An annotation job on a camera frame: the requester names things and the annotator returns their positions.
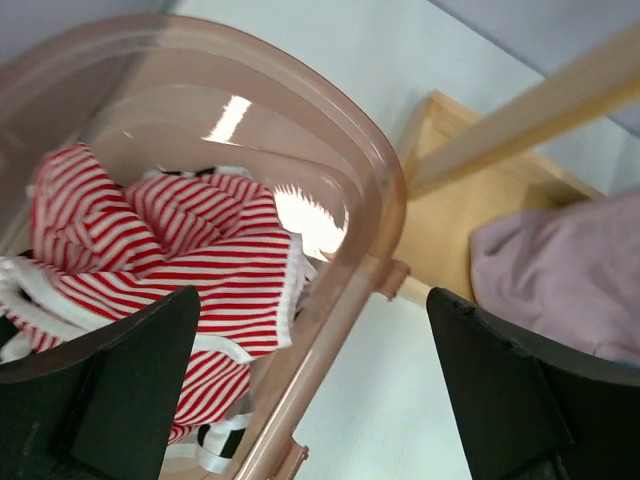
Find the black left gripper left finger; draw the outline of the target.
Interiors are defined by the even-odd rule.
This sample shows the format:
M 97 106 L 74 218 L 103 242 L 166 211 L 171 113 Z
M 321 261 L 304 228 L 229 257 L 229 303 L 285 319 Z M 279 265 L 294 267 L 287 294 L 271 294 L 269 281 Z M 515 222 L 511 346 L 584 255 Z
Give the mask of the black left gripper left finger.
M 200 313 L 184 287 L 1 367 L 4 479 L 156 479 Z

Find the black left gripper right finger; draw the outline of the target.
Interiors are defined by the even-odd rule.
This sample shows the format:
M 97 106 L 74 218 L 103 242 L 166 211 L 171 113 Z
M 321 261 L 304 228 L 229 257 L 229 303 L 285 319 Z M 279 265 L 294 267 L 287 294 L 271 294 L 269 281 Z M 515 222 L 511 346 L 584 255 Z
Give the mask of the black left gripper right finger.
M 426 310 L 474 479 L 636 479 L 639 370 L 496 317 L 444 288 Z

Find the mauve pink tank top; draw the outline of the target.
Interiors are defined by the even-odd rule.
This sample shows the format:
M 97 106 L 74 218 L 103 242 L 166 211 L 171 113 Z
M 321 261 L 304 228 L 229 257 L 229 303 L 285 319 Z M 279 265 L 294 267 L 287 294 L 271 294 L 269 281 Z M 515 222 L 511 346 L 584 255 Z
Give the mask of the mauve pink tank top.
M 498 218 L 469 238 L 476 302 L 575 350 L 639 363 L 639 190 Z

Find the wooden clothes rack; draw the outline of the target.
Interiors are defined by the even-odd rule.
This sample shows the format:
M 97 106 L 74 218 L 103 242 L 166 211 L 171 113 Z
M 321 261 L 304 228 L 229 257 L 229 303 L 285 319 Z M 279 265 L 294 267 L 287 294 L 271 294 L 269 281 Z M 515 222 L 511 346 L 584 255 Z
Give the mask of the wooden clothes rack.
M 409 202 L 396 250 L 398 295 L 422 304 L 440 286 L 470 300 L 476 228 L 521 210 L 601 198 L 534 148 L 638 98 L 637 22 L 484 118 L 434 92 L 405 131 Z

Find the pink translucent plastic basket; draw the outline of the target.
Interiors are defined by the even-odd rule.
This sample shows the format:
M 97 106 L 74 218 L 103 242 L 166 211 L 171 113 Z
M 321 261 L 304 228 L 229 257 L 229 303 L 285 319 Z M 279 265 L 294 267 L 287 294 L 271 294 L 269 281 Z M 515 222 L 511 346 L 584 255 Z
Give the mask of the pink translucent plastic basket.
M 292 347 L 252 369 L 256 414 L 229 479 L 291 479 L 293 433 L 370 295 L 393 296 L 405 219 L 397 156 L 339 89 L 278 48 L 215 22 L 131 15 L 75 27 L 1 70 L 1 248 L 28 245 L 24 189 L 47 152 L 83 141 L 113 178 L 239 165 L 287 227 L 332 253 Z

